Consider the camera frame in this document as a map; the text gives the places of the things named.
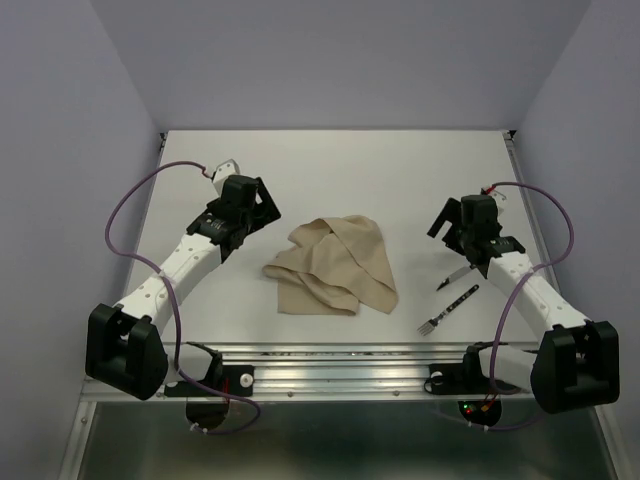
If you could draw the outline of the beige cloth napkin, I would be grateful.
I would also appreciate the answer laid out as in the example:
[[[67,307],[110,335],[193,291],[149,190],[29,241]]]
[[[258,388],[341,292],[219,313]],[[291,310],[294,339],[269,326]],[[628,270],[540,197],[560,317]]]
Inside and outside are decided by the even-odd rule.
[[[353,316],[362,305],[389,314],[399,296],[378,224],[368,217],[318,218],[293,230],[292,247],[264,265],[278,282],[278,311]]]

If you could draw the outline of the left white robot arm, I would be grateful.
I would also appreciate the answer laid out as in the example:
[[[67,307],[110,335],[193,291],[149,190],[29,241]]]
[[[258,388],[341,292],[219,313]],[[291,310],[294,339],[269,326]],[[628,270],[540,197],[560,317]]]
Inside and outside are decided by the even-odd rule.
[[[187,227],[151,275],[115,305],[100,304],[88,320],[86,374],[139,400],[184,379],[179,346],[161,339],[169,322],[182,325],[179,306],[245,239],[280,219],[263,180],[232,174],[217,199]]]

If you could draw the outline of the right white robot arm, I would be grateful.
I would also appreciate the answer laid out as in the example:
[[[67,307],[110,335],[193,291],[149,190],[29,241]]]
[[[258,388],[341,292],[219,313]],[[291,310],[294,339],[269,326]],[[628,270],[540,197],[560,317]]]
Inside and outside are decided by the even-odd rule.
[[[541,275],[512,236],[502,236],[493,194],[450,198],[428,231],[463,256],[507,298],[536,336],[521,350],[476,342],[457,364],[432,365],[436,395],[530,392],[548,414],[611,404],[620,395],[619,336],[607,321],[593,321],[571,306]]]

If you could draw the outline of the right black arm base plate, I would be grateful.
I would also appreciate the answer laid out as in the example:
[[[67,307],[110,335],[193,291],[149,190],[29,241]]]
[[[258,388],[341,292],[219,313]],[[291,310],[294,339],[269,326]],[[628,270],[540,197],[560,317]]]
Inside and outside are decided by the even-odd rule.
[[[476,342],[467,347],[459,363],[430,364],[424,390],[434,395],[493,394],[479,359],[479,353],[491,353],[491,347],[490,342]]]

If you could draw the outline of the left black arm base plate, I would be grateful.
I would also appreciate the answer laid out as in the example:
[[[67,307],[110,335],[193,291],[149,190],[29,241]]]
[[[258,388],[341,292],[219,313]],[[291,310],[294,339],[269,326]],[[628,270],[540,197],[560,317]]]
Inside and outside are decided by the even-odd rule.
[[[253,395],[255,367],[248,363],[226,363],[219,351],[191,345],[181,353],[180,367],[189,377],[209,389],[243,398]],[[204,398],[210,393],[185,380],[170,363],[164,395],[169,398]]]

